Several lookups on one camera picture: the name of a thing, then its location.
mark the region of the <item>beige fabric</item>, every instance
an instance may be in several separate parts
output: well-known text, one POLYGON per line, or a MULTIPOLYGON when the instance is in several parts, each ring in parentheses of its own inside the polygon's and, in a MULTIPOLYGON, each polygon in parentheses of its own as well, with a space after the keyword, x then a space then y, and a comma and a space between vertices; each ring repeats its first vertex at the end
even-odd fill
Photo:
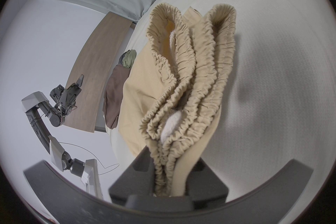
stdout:
MULTIPOLYGON (((149 110, 141 120, 140 132, 155 162, 157 195, 184 194, 187 175, 218 125, 222 92, 232 68, 235 18, 235 9, 222 4, 215 5, 201 19, 199 13, 193 9, 189 9, 182 17, 177 8, 166 3, 156 6, 150 15, 147 29, 149 43, 141 53, 147 54, 144 58, 148 62, 154 61, 157 77, 151 77, 155 83, 146 83, 145 87, 153 90, 158 81, 161 85, 155 98, 147 98, 145 105, 149 110), (170 57, 170 49, 166 49, 169 47, 169 33, 173 29, 176 41, 175 66, 175 61, 170 57), (178 130, 161 144, 160 134, 172 109, 182 110, 183 120, 178 130), (199 141, 206 130, 209 131, 207 136, 195 150, 186 152, 186 156, 181 158, 174 172, 176 159, 199 141)), ((142 65, 138 58, 134 64, 137 63, 142 65)), ((141 72, 134 66, 133 70, 141 72)), ((126 95, 133 95, 134 98, 135 93, 140 92, 140 81, 132 81, 132 71, 124 86, 123 102, 128 99, 126 95)), ((142 88, 141 92, 146 93, 145 96, 148 97, 146 89, 142 88)), ((142 96, 137 95, 136 98, 139 98, 141 105, 144 104, 142 96)), ((133 108, 126 109, 122 103, 122 110, 126 112, 131 109, 133 108)), ((126 142, 128 140, 131 144, 131 136, 136 136, 135 140, 138 140, 138 133, 134 135, 133 132, 132 135, 131 130, 125 128, 126 125, 122 126, 119 127, 119 131, 124 138, 126 136, 126 142)))

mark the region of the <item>gathered fabric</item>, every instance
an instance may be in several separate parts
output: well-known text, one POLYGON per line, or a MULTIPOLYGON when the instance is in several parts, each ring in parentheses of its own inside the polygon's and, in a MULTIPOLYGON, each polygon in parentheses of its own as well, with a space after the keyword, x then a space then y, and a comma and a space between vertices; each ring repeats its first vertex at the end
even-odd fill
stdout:
POLYGON ((204 145, 190 153, 196 163, 216 130, 233 66, 235 23, 236 10, 227 4, 213 6, 203 17, 194 9, 182 16, 167 3, 150 14, 146 35, 162 91, 141 119, 139 131, 154 160, 156 195, 184 194, 188 173, 178 190, 172 189, 176 161, 208 131, 204 145), (170 117, 176 120, 167 127, 170 117))

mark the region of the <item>wire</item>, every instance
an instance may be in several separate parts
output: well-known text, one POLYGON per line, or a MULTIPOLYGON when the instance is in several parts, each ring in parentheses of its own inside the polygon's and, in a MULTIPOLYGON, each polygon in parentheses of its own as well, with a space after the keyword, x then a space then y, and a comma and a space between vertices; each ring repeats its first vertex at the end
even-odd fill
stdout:
POLYGON ((110 170, 110 171, 107 171, 107 172, 104 172, 104 173, 102 173, 102 174, 98 174, 98 175, 104 175, 104 174, 107 174, 107 173, 109 173, 109 172, 111 172, 111 171, 113 171, 114 169, 116 169, 116 168, 118 168, 119 167, 119 163, 116 163, 116 164, 113 164, 113 165, 110 165, 110 166, 108 166, 108 167, 104 167, 104 165, 102 164, 102 162, 96 157, 96 155, 95 154, 93 154, 91 151, 89 151, 89 150, 87 150, 86 148, 84 148, 84 147, 81 147, 81 146, 78 146, 78 145, 74 145, 74 144, 70 144, 70 143, 63 143, 63 142, 60 142, 60 144, 66 144, 66 145, 72 145, 72 146, 77 146, 77 147, 80 147, 80 148, 82 148, 82 149, 84 149, 84 150, 86 150, 86 151, 88 151, 88 152, 90 152, 92 155, 94 155, 95 156, 95 158, 99 161, 99 163, 103 166, 103 168, 104 169, 107 169, 107 168, 110 168, 110 167, 112 167, 112 166, 115 166, 115 165, 118 165, 117 167, 115 167, 115 168, 113 168, 112 170, 110 170))

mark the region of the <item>cable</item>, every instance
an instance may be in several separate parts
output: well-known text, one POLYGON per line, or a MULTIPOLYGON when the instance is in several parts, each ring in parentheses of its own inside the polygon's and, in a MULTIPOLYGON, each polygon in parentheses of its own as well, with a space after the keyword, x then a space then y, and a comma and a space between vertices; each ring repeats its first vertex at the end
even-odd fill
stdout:
MULTIPOLYGON (((86 148, 84 148, 84 147, 81 147, 81 146, 78 146, 78 145, 74 145, 74 144, 70 144, 70 143, 63 143, 63 142, 60 142, 60 144, 66 144, 66 145, 72 145, 72 146, 77 146, 77 147, 80 147, 80 148, 82 148, 82 149, 84 149, 84 150, 86 150, 86 151, 88 151, 88 152, 90 152, 92 155, 94 155, 94 157, 99 161, 99 163, 103 166, 103 164, 102 164, 102 162, 96 157, 96 155, 95 154, 93 154, 91 151, 89 151, 89 150, 87 150, 86 148)), ((115 165, 118 165, 117 167, 115 167, 115 168, 113 168, 112 170, 110 170, 110 171, 107 171, 107 172, 104 172, 104 173, 102 173, 102 174, 98 174, 98 175, 104 175, 104 174, 107 174, 107 173, 109 173, 109 172, 111 172, 111 171, 113 171, 114 169, 116 169, 116 168, 118 168, 119 167, 119 163, 116 163, 116 164, 113 164, 113 165, 110 165, 110 166, 108 166, 108 167, 104 167, 103 166, 103 168, 104 169, 107 169, 107 168, 110 168, 110 167, 112 167, 112 166, 115 166, 115 165)))

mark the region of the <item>tan garment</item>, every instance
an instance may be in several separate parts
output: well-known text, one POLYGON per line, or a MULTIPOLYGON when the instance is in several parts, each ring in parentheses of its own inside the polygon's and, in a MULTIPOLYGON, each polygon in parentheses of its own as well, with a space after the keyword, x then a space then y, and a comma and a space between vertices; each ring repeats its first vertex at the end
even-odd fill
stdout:
POLYGON ((123 86, 130 70, 130 68, 117 64, 107 81, 104 92, 103 112, 106 125, 110 129, 114 129, 118 124, 120 106, 123 99, 123 86))
MULTIPOLYGON (((222 92, 232 68, 235 17, 236 11, 229 5, 215 5, 201 18, 192 8, 182 17, 177 8, 165 3, 155 7, 150 15, 149 42, 140 54, 143 52, 142 57, 151 63, 156 77, 137 88, 141 87, 145 96, 149 88, 158 88, 150 102, 143 102, 141 94, 137 98, 142 107, 148 108, 141 120, 140 132, 155 162, 157 195, 184 194, 187 175, 218 125, 222 92), (176 37, 173 56, 170 54, 172 46, 169 48, 172 30, 176 37), (162 144, 160 134, 172 109, 181 110, 183 120, 178 130, 162 144)), ((134 65, 142 65, 143 62, 137 60, 134 65)), ((134 96, 139 92, 134 90, 132 75, 131 72, 124 86, 124 100, 126 95, 134 96)), ((131 107, 124 107, 124 101, 123 110, 131 110, 131 107)), ((119 127, 126 142, 132 140, 130 136, 138 140, 136 121, 133 127, 128 126, 128 131, 133 129, 131 134, 125 132, 126 125, 119 127)))

